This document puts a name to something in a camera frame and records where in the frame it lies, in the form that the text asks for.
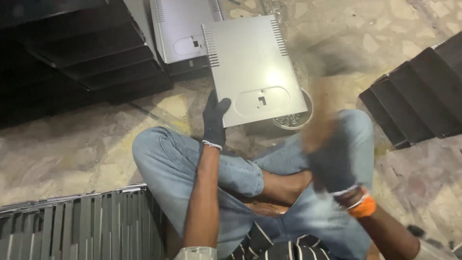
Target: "denim jeans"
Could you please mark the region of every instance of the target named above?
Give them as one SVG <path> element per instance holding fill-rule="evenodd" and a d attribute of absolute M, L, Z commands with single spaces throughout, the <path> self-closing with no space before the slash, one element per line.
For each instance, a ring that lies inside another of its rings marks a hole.
<path fill-rule="evenodd" d="M 340 112 L 340 130 L 349 139 L 350 160 L 358 182 L 372 188 L 374 144 L 372 123 L 359 110 Z M 261 169 L 289 175 L 310 168 L 309 158 L 293 135 L 253 160 L 223 151 L 219 161 L 219 186 L 247 197 L 263 190 Z M 154 198 L 182 237 L 203 144 L 169 129 L 155 127 L 139 133 L 133 142 L 133 157 Z M 279 217 L 255 215 L 242 202 L 219 189 L 218 258 L 230 255 L 256 221 L 273 241 L 296 241 L 312 234 L 340 259 L 366 258 L 370 238 L 358 222 L 342 211 L 328 194 L 315 193 L 310 184 L 295 204 Z"/>

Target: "concrete floor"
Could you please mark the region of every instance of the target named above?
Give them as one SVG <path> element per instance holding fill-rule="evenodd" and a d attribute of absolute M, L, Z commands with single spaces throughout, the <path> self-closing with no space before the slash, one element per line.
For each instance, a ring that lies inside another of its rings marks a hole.
<path fill-rule="evenodd" d="M 348 67 L 330 78 L 329 91 L 340 97 L 335 102 L 339 109 L 363 108 L 358 95 L 375 79 L 458 33 L 462 25 L 462 2 L 453 0 L 222 2 L 230 19 L 276 15 L 303 88 L 310 88 L 313 68 L 306 49 L 320 41 L 331 44 L 327 51 L 343 57 Z M 104 192 L 142 181 L 132 159 L 134 137 L 154 126 L 201 136 L 201 113 L 212 84 L 211 78 L 180 82 L 171 91 L 132 104 L 100 104 L 0 131 L 0 205 Z M 226 133 L 227 148 L 245 157 L 284 138 L 250 135 L 244 126 Z M 391 151 L 377 126 L 375 135 L 374 192 L 379 203 L 402 223 L 425 228 L 444 245 L 461 243 L 462 137 Z"/>

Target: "metal bowl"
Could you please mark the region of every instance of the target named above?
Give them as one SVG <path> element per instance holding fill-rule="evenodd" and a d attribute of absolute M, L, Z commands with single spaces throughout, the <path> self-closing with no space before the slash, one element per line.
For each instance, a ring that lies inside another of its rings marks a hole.
<path fill-rule="evenodd" d="M 285 130 L 298 130 L 310 122 L 310 120 L 313 117 L 313 103 L 311 102 L 311 98 L 308 92 L 306 92 L 306 90 L 302 88 L 301 90 L 303 92 L 303 97 L 305 98 L 305 103 L 306 103 L 306 106 L 308 107 L 308 111 L 299 113 L 300 119 L 298 121 L 298 124 L 295 126 L 285 126 L 285 125 L 279 124 L 274 118 L 272 119 L 273 124 Z"/>

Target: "man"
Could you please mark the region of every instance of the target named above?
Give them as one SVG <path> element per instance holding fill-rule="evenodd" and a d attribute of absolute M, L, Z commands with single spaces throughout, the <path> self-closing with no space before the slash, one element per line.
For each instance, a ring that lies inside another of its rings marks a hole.
<path fill-rule="evenodd" d="M 388 260 L 419 252 L 422 259 L 419 240 L 367 194 L 374 167 L 367 114 L 339 112 L 332 137 L 309 155 L 294 135 L 244 160 L 222 151 L 222 118 L 230 105 L 210 94 L 202 143 L 161 127 L 134 140 L 136 165 L 183 238 L 178 259 L 362 260 L 371 238 Z M 312 176 L 328 193 L 315 192 Z M 225 190 L 291 207 L 279 217 L 259 216 Z"/>

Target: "hand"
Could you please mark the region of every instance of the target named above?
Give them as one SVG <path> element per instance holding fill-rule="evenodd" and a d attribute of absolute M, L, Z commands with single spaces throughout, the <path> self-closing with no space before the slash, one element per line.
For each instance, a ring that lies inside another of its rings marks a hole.
<path fill-rule="evenodd" d="M 202 142 L 207 141 L 211 144 L 218 145 L 220 150 L 225 145 L 226 136 L 223 128 L 223 115 L 231 106 L 231 99 L 224 98 L 217 104 L 215 91 L 210 92 L 207 104 L 202 116 L 204 118 L 204 138 Z"/>
<path fill-rule="evenodd" d="M 333 122 L 333 134 L 308 155 L 313 179 L 319 180 L 329 193 L 346 191 L 356 184 L 350 163 L 351 140 L 338 124 L 338 119 L 333 119 Z"/>

